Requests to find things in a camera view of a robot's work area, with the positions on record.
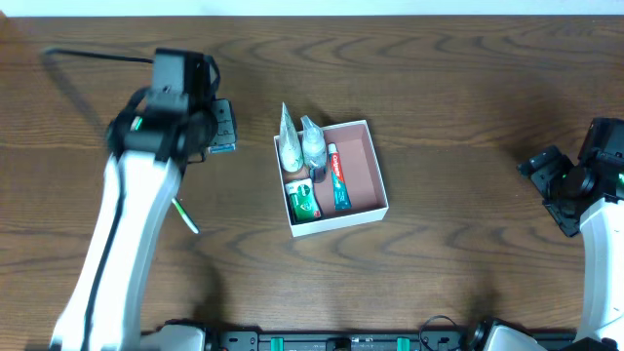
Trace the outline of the blue disposable razor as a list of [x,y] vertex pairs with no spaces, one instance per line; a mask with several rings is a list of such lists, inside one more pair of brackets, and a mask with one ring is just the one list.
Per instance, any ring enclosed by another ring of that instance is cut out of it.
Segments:
[[208,147],[208,152],[210,154],[219,154],[219,153],[227,153],[233,152],[236,150],[235,143],[225,143],[220,145],[213,145]]

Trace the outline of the white Pantene bamboo tube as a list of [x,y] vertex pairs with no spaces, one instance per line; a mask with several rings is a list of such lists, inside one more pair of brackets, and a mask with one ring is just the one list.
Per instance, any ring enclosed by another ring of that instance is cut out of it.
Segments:
[[301,144],[293,119],[284,102],[282,103],[278,152],[285,172],[298,173],[303,168]]

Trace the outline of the blue foaming soap pump bottle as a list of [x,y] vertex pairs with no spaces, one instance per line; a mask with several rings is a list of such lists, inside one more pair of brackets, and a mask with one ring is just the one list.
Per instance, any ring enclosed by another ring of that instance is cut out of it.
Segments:
[[321,183],[327,175],[327,144],[323,130],[307,115],[301,118],[303,127],[301,148],[304,163],[308,167],[310,178],[315,183]]

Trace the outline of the green and blue toothbrush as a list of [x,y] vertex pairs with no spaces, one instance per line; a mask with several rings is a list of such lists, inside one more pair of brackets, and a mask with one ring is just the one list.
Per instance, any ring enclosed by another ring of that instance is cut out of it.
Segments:
[[178,214],[180,215],[184,223],[187,225],[187,227],[191,230],[191,232],[194,234],[199,234],[200,233],[199,227],[196,225],[196,223],[188,214],[188,212],[185,210],[185,208],[181,205],[179,200],[177,198],[173,198],[172,204],[175,206],[175,209],[177,210]]

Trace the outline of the green Dettol soap box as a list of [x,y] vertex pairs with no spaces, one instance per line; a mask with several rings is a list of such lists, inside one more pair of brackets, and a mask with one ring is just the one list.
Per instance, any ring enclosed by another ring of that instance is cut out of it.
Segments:
[[285,185],[285,190],[295,224],[315,221],[322,217],[311,178],[293,180]]

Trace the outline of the red Colgate toothpaste tube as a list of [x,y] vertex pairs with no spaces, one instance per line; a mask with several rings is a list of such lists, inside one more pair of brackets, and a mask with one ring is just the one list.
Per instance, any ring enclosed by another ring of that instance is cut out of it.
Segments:
[[330,143],[328,145],[328,152],[331,166],[334,207],[337,211],[350,210],[352,208],[352,204],[348,195],[337,146],[334,143]]

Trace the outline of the white box with pink interior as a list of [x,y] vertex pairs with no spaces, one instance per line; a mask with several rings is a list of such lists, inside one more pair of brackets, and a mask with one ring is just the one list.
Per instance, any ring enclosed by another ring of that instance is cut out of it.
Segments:
[[321,218],[297,223],[289,195],[284,192],[285,208],[294,237],[379,221],[389,209],[368,123],[365,120],[346,122],[325,126],[323,131],[325,140],[337,146],[341,168],[346,172],[345,182],[352,208],[338,211],[334,207],[332,179],[328,176],[314,185],[313,194],[319,204]]

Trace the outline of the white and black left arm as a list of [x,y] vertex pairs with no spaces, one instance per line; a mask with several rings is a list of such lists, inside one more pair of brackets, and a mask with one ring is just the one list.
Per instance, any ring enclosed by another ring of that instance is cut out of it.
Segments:
[[94,235],[50,341],[52,350],[204,350],[208,332],[173,324],[142,334],[141,305],[163,221],[182,180],[174,160],[127,150],[104,168]]

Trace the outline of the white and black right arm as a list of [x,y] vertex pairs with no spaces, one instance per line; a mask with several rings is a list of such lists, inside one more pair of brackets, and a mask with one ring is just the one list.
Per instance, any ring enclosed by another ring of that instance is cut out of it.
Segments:
[[623,348],[623,163],[593,151],[574,165],[552,145],[517,166],[567,237],[584,249],[583,302],[574,341]]

